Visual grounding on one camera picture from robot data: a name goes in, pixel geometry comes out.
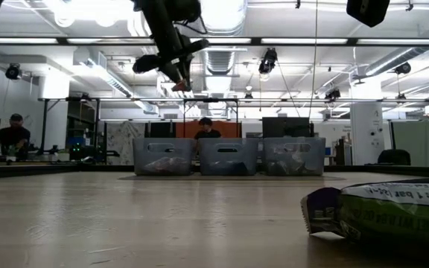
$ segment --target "white column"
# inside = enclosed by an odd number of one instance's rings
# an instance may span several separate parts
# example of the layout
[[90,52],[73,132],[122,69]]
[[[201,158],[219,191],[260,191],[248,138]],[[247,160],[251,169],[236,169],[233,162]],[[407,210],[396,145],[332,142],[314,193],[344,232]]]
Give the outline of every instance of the white column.
[[[352,98],[381,99],[381,81],[373,77],[364,84],[352,85]],[[353,103],[350,113],[353,164],[377,163],[385,148],[381,103]]]
[[[39,79],[41,98],[67,98],[69,96],[70,77],[54,72]],[[60,101],[48,111],[44,149],[49,150],[53,145],[59,149],[66,147],[67,109],[69,104]]]

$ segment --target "person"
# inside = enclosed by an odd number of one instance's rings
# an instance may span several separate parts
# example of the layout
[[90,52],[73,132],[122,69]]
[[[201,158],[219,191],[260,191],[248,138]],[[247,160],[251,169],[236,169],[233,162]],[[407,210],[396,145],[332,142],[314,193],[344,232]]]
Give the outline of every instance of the person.
[[25,129],[22,125],[24,121],[19,114],[11,115],[9,120],[10,127],[0,129],[0,148],[1,154],[7,155],[11,146],[16,149],[16,155],[19,158],[24,158],[31,132]]
[[201,118],[198,123],[201,126],[201,130],[195,135],[194,139],[200,138],[221,138],[221,133],[217,130],[213,130],[213,121],[209,118]]

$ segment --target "clear plastic bin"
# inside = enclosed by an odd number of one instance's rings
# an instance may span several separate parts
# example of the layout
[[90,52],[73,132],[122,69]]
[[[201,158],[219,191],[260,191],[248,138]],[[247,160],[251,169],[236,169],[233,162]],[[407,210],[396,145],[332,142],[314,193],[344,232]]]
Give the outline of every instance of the clear plastic bin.
[[133,155],[137,175],[188,176],[194,156],[194,139],[136,138]]
[[264,168],[269,176],[322,175],[324,138],[265,138]]
[[259,138],[201,138],[199,143],[202,175],[256,174]]

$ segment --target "wooden table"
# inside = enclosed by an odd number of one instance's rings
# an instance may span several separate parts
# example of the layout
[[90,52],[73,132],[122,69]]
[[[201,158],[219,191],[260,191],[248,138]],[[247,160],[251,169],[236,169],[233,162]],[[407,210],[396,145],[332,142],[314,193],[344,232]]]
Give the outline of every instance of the wooden table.
[[302,197],[412,179],[138,181],[131,173],[0,179],[0,267],[396,267],[334,234],[309,236]]

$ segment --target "cable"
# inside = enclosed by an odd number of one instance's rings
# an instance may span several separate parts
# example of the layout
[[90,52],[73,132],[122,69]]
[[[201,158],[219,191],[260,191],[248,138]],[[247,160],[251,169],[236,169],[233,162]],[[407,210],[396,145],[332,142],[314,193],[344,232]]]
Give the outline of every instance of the cable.
[[317,61],[317,34],[319,26],[319,0],[316,0],[316,32],[315,32],[315,44],[314,44],[314,70],[312,73],[312,94],[311,94],[311,103],[309,104],[309,120],[311,119],[312,112],[312,101],[314,100],[314,87],[316,82],[316,61]]
[[286,81],[286,78],[284,77],[284,72],[282,71],[281,63],[279,63],[279,60],[277,60],[277,65],[279,66],[279,71],[281,71],[281,76],[282,76],[282,79],[284,81],[284,84],[286,85],[286,89],[287,89],[287,92],[289,93],[289,98],[292,101],[292,105],[294,105],[294,108],[296,109],[297,116],[301,117],[301,115],[299,114],[299,110],[297,109],[296,103],[294,102],[294,99],[292,98],[292,94],[290,93],[290,89],[289,89],[289,86],[287,85],[287,81]]
[[6,85],[6,92],[4,93],[4,99],[3,99],[3,113],[6,113],[6,97],[7,93],[9,92],[9,79],[7,79],[7,85]]
[[259,74],[259,112],[262,112],[262,108],[261,108],[261,100],[262,100],[262,90],[261,90],[261,74]]
[[6,7],[12,7],[19,10],[50,10],[49,7],[18,7],[7,3],[2,3]]
[[400,77],[399,76],[400,76],[399,74],[396,74],[396,84],[398,87],[398,96],[400,95]]

